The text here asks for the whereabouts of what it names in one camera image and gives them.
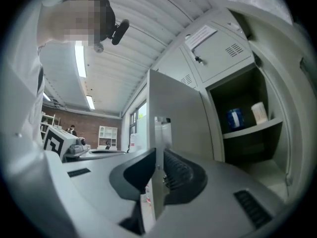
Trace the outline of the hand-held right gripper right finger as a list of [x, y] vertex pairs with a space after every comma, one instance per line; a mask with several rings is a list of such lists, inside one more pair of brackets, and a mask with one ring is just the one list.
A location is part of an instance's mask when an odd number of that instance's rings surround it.
[[164, 151], [170, 193], [151, 238], [265, 238], [285, 205], [239, 168]]

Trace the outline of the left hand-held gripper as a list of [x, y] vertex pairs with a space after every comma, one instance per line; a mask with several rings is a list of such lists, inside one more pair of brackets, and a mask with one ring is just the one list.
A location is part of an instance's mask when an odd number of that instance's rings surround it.
[[47, 129], [43, 146], [45, 150], [57, 153], [62, 162], [75, 160], [90, 150], [85, 138], [54, 126]]

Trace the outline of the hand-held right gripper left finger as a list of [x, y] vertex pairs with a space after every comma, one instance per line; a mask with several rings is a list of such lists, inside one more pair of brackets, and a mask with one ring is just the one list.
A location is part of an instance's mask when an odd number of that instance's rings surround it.
[[149, 238], [140, 196], [155, 170], [156, 151], [62, 163], [46, 153], [52, 212], [50, 238]]

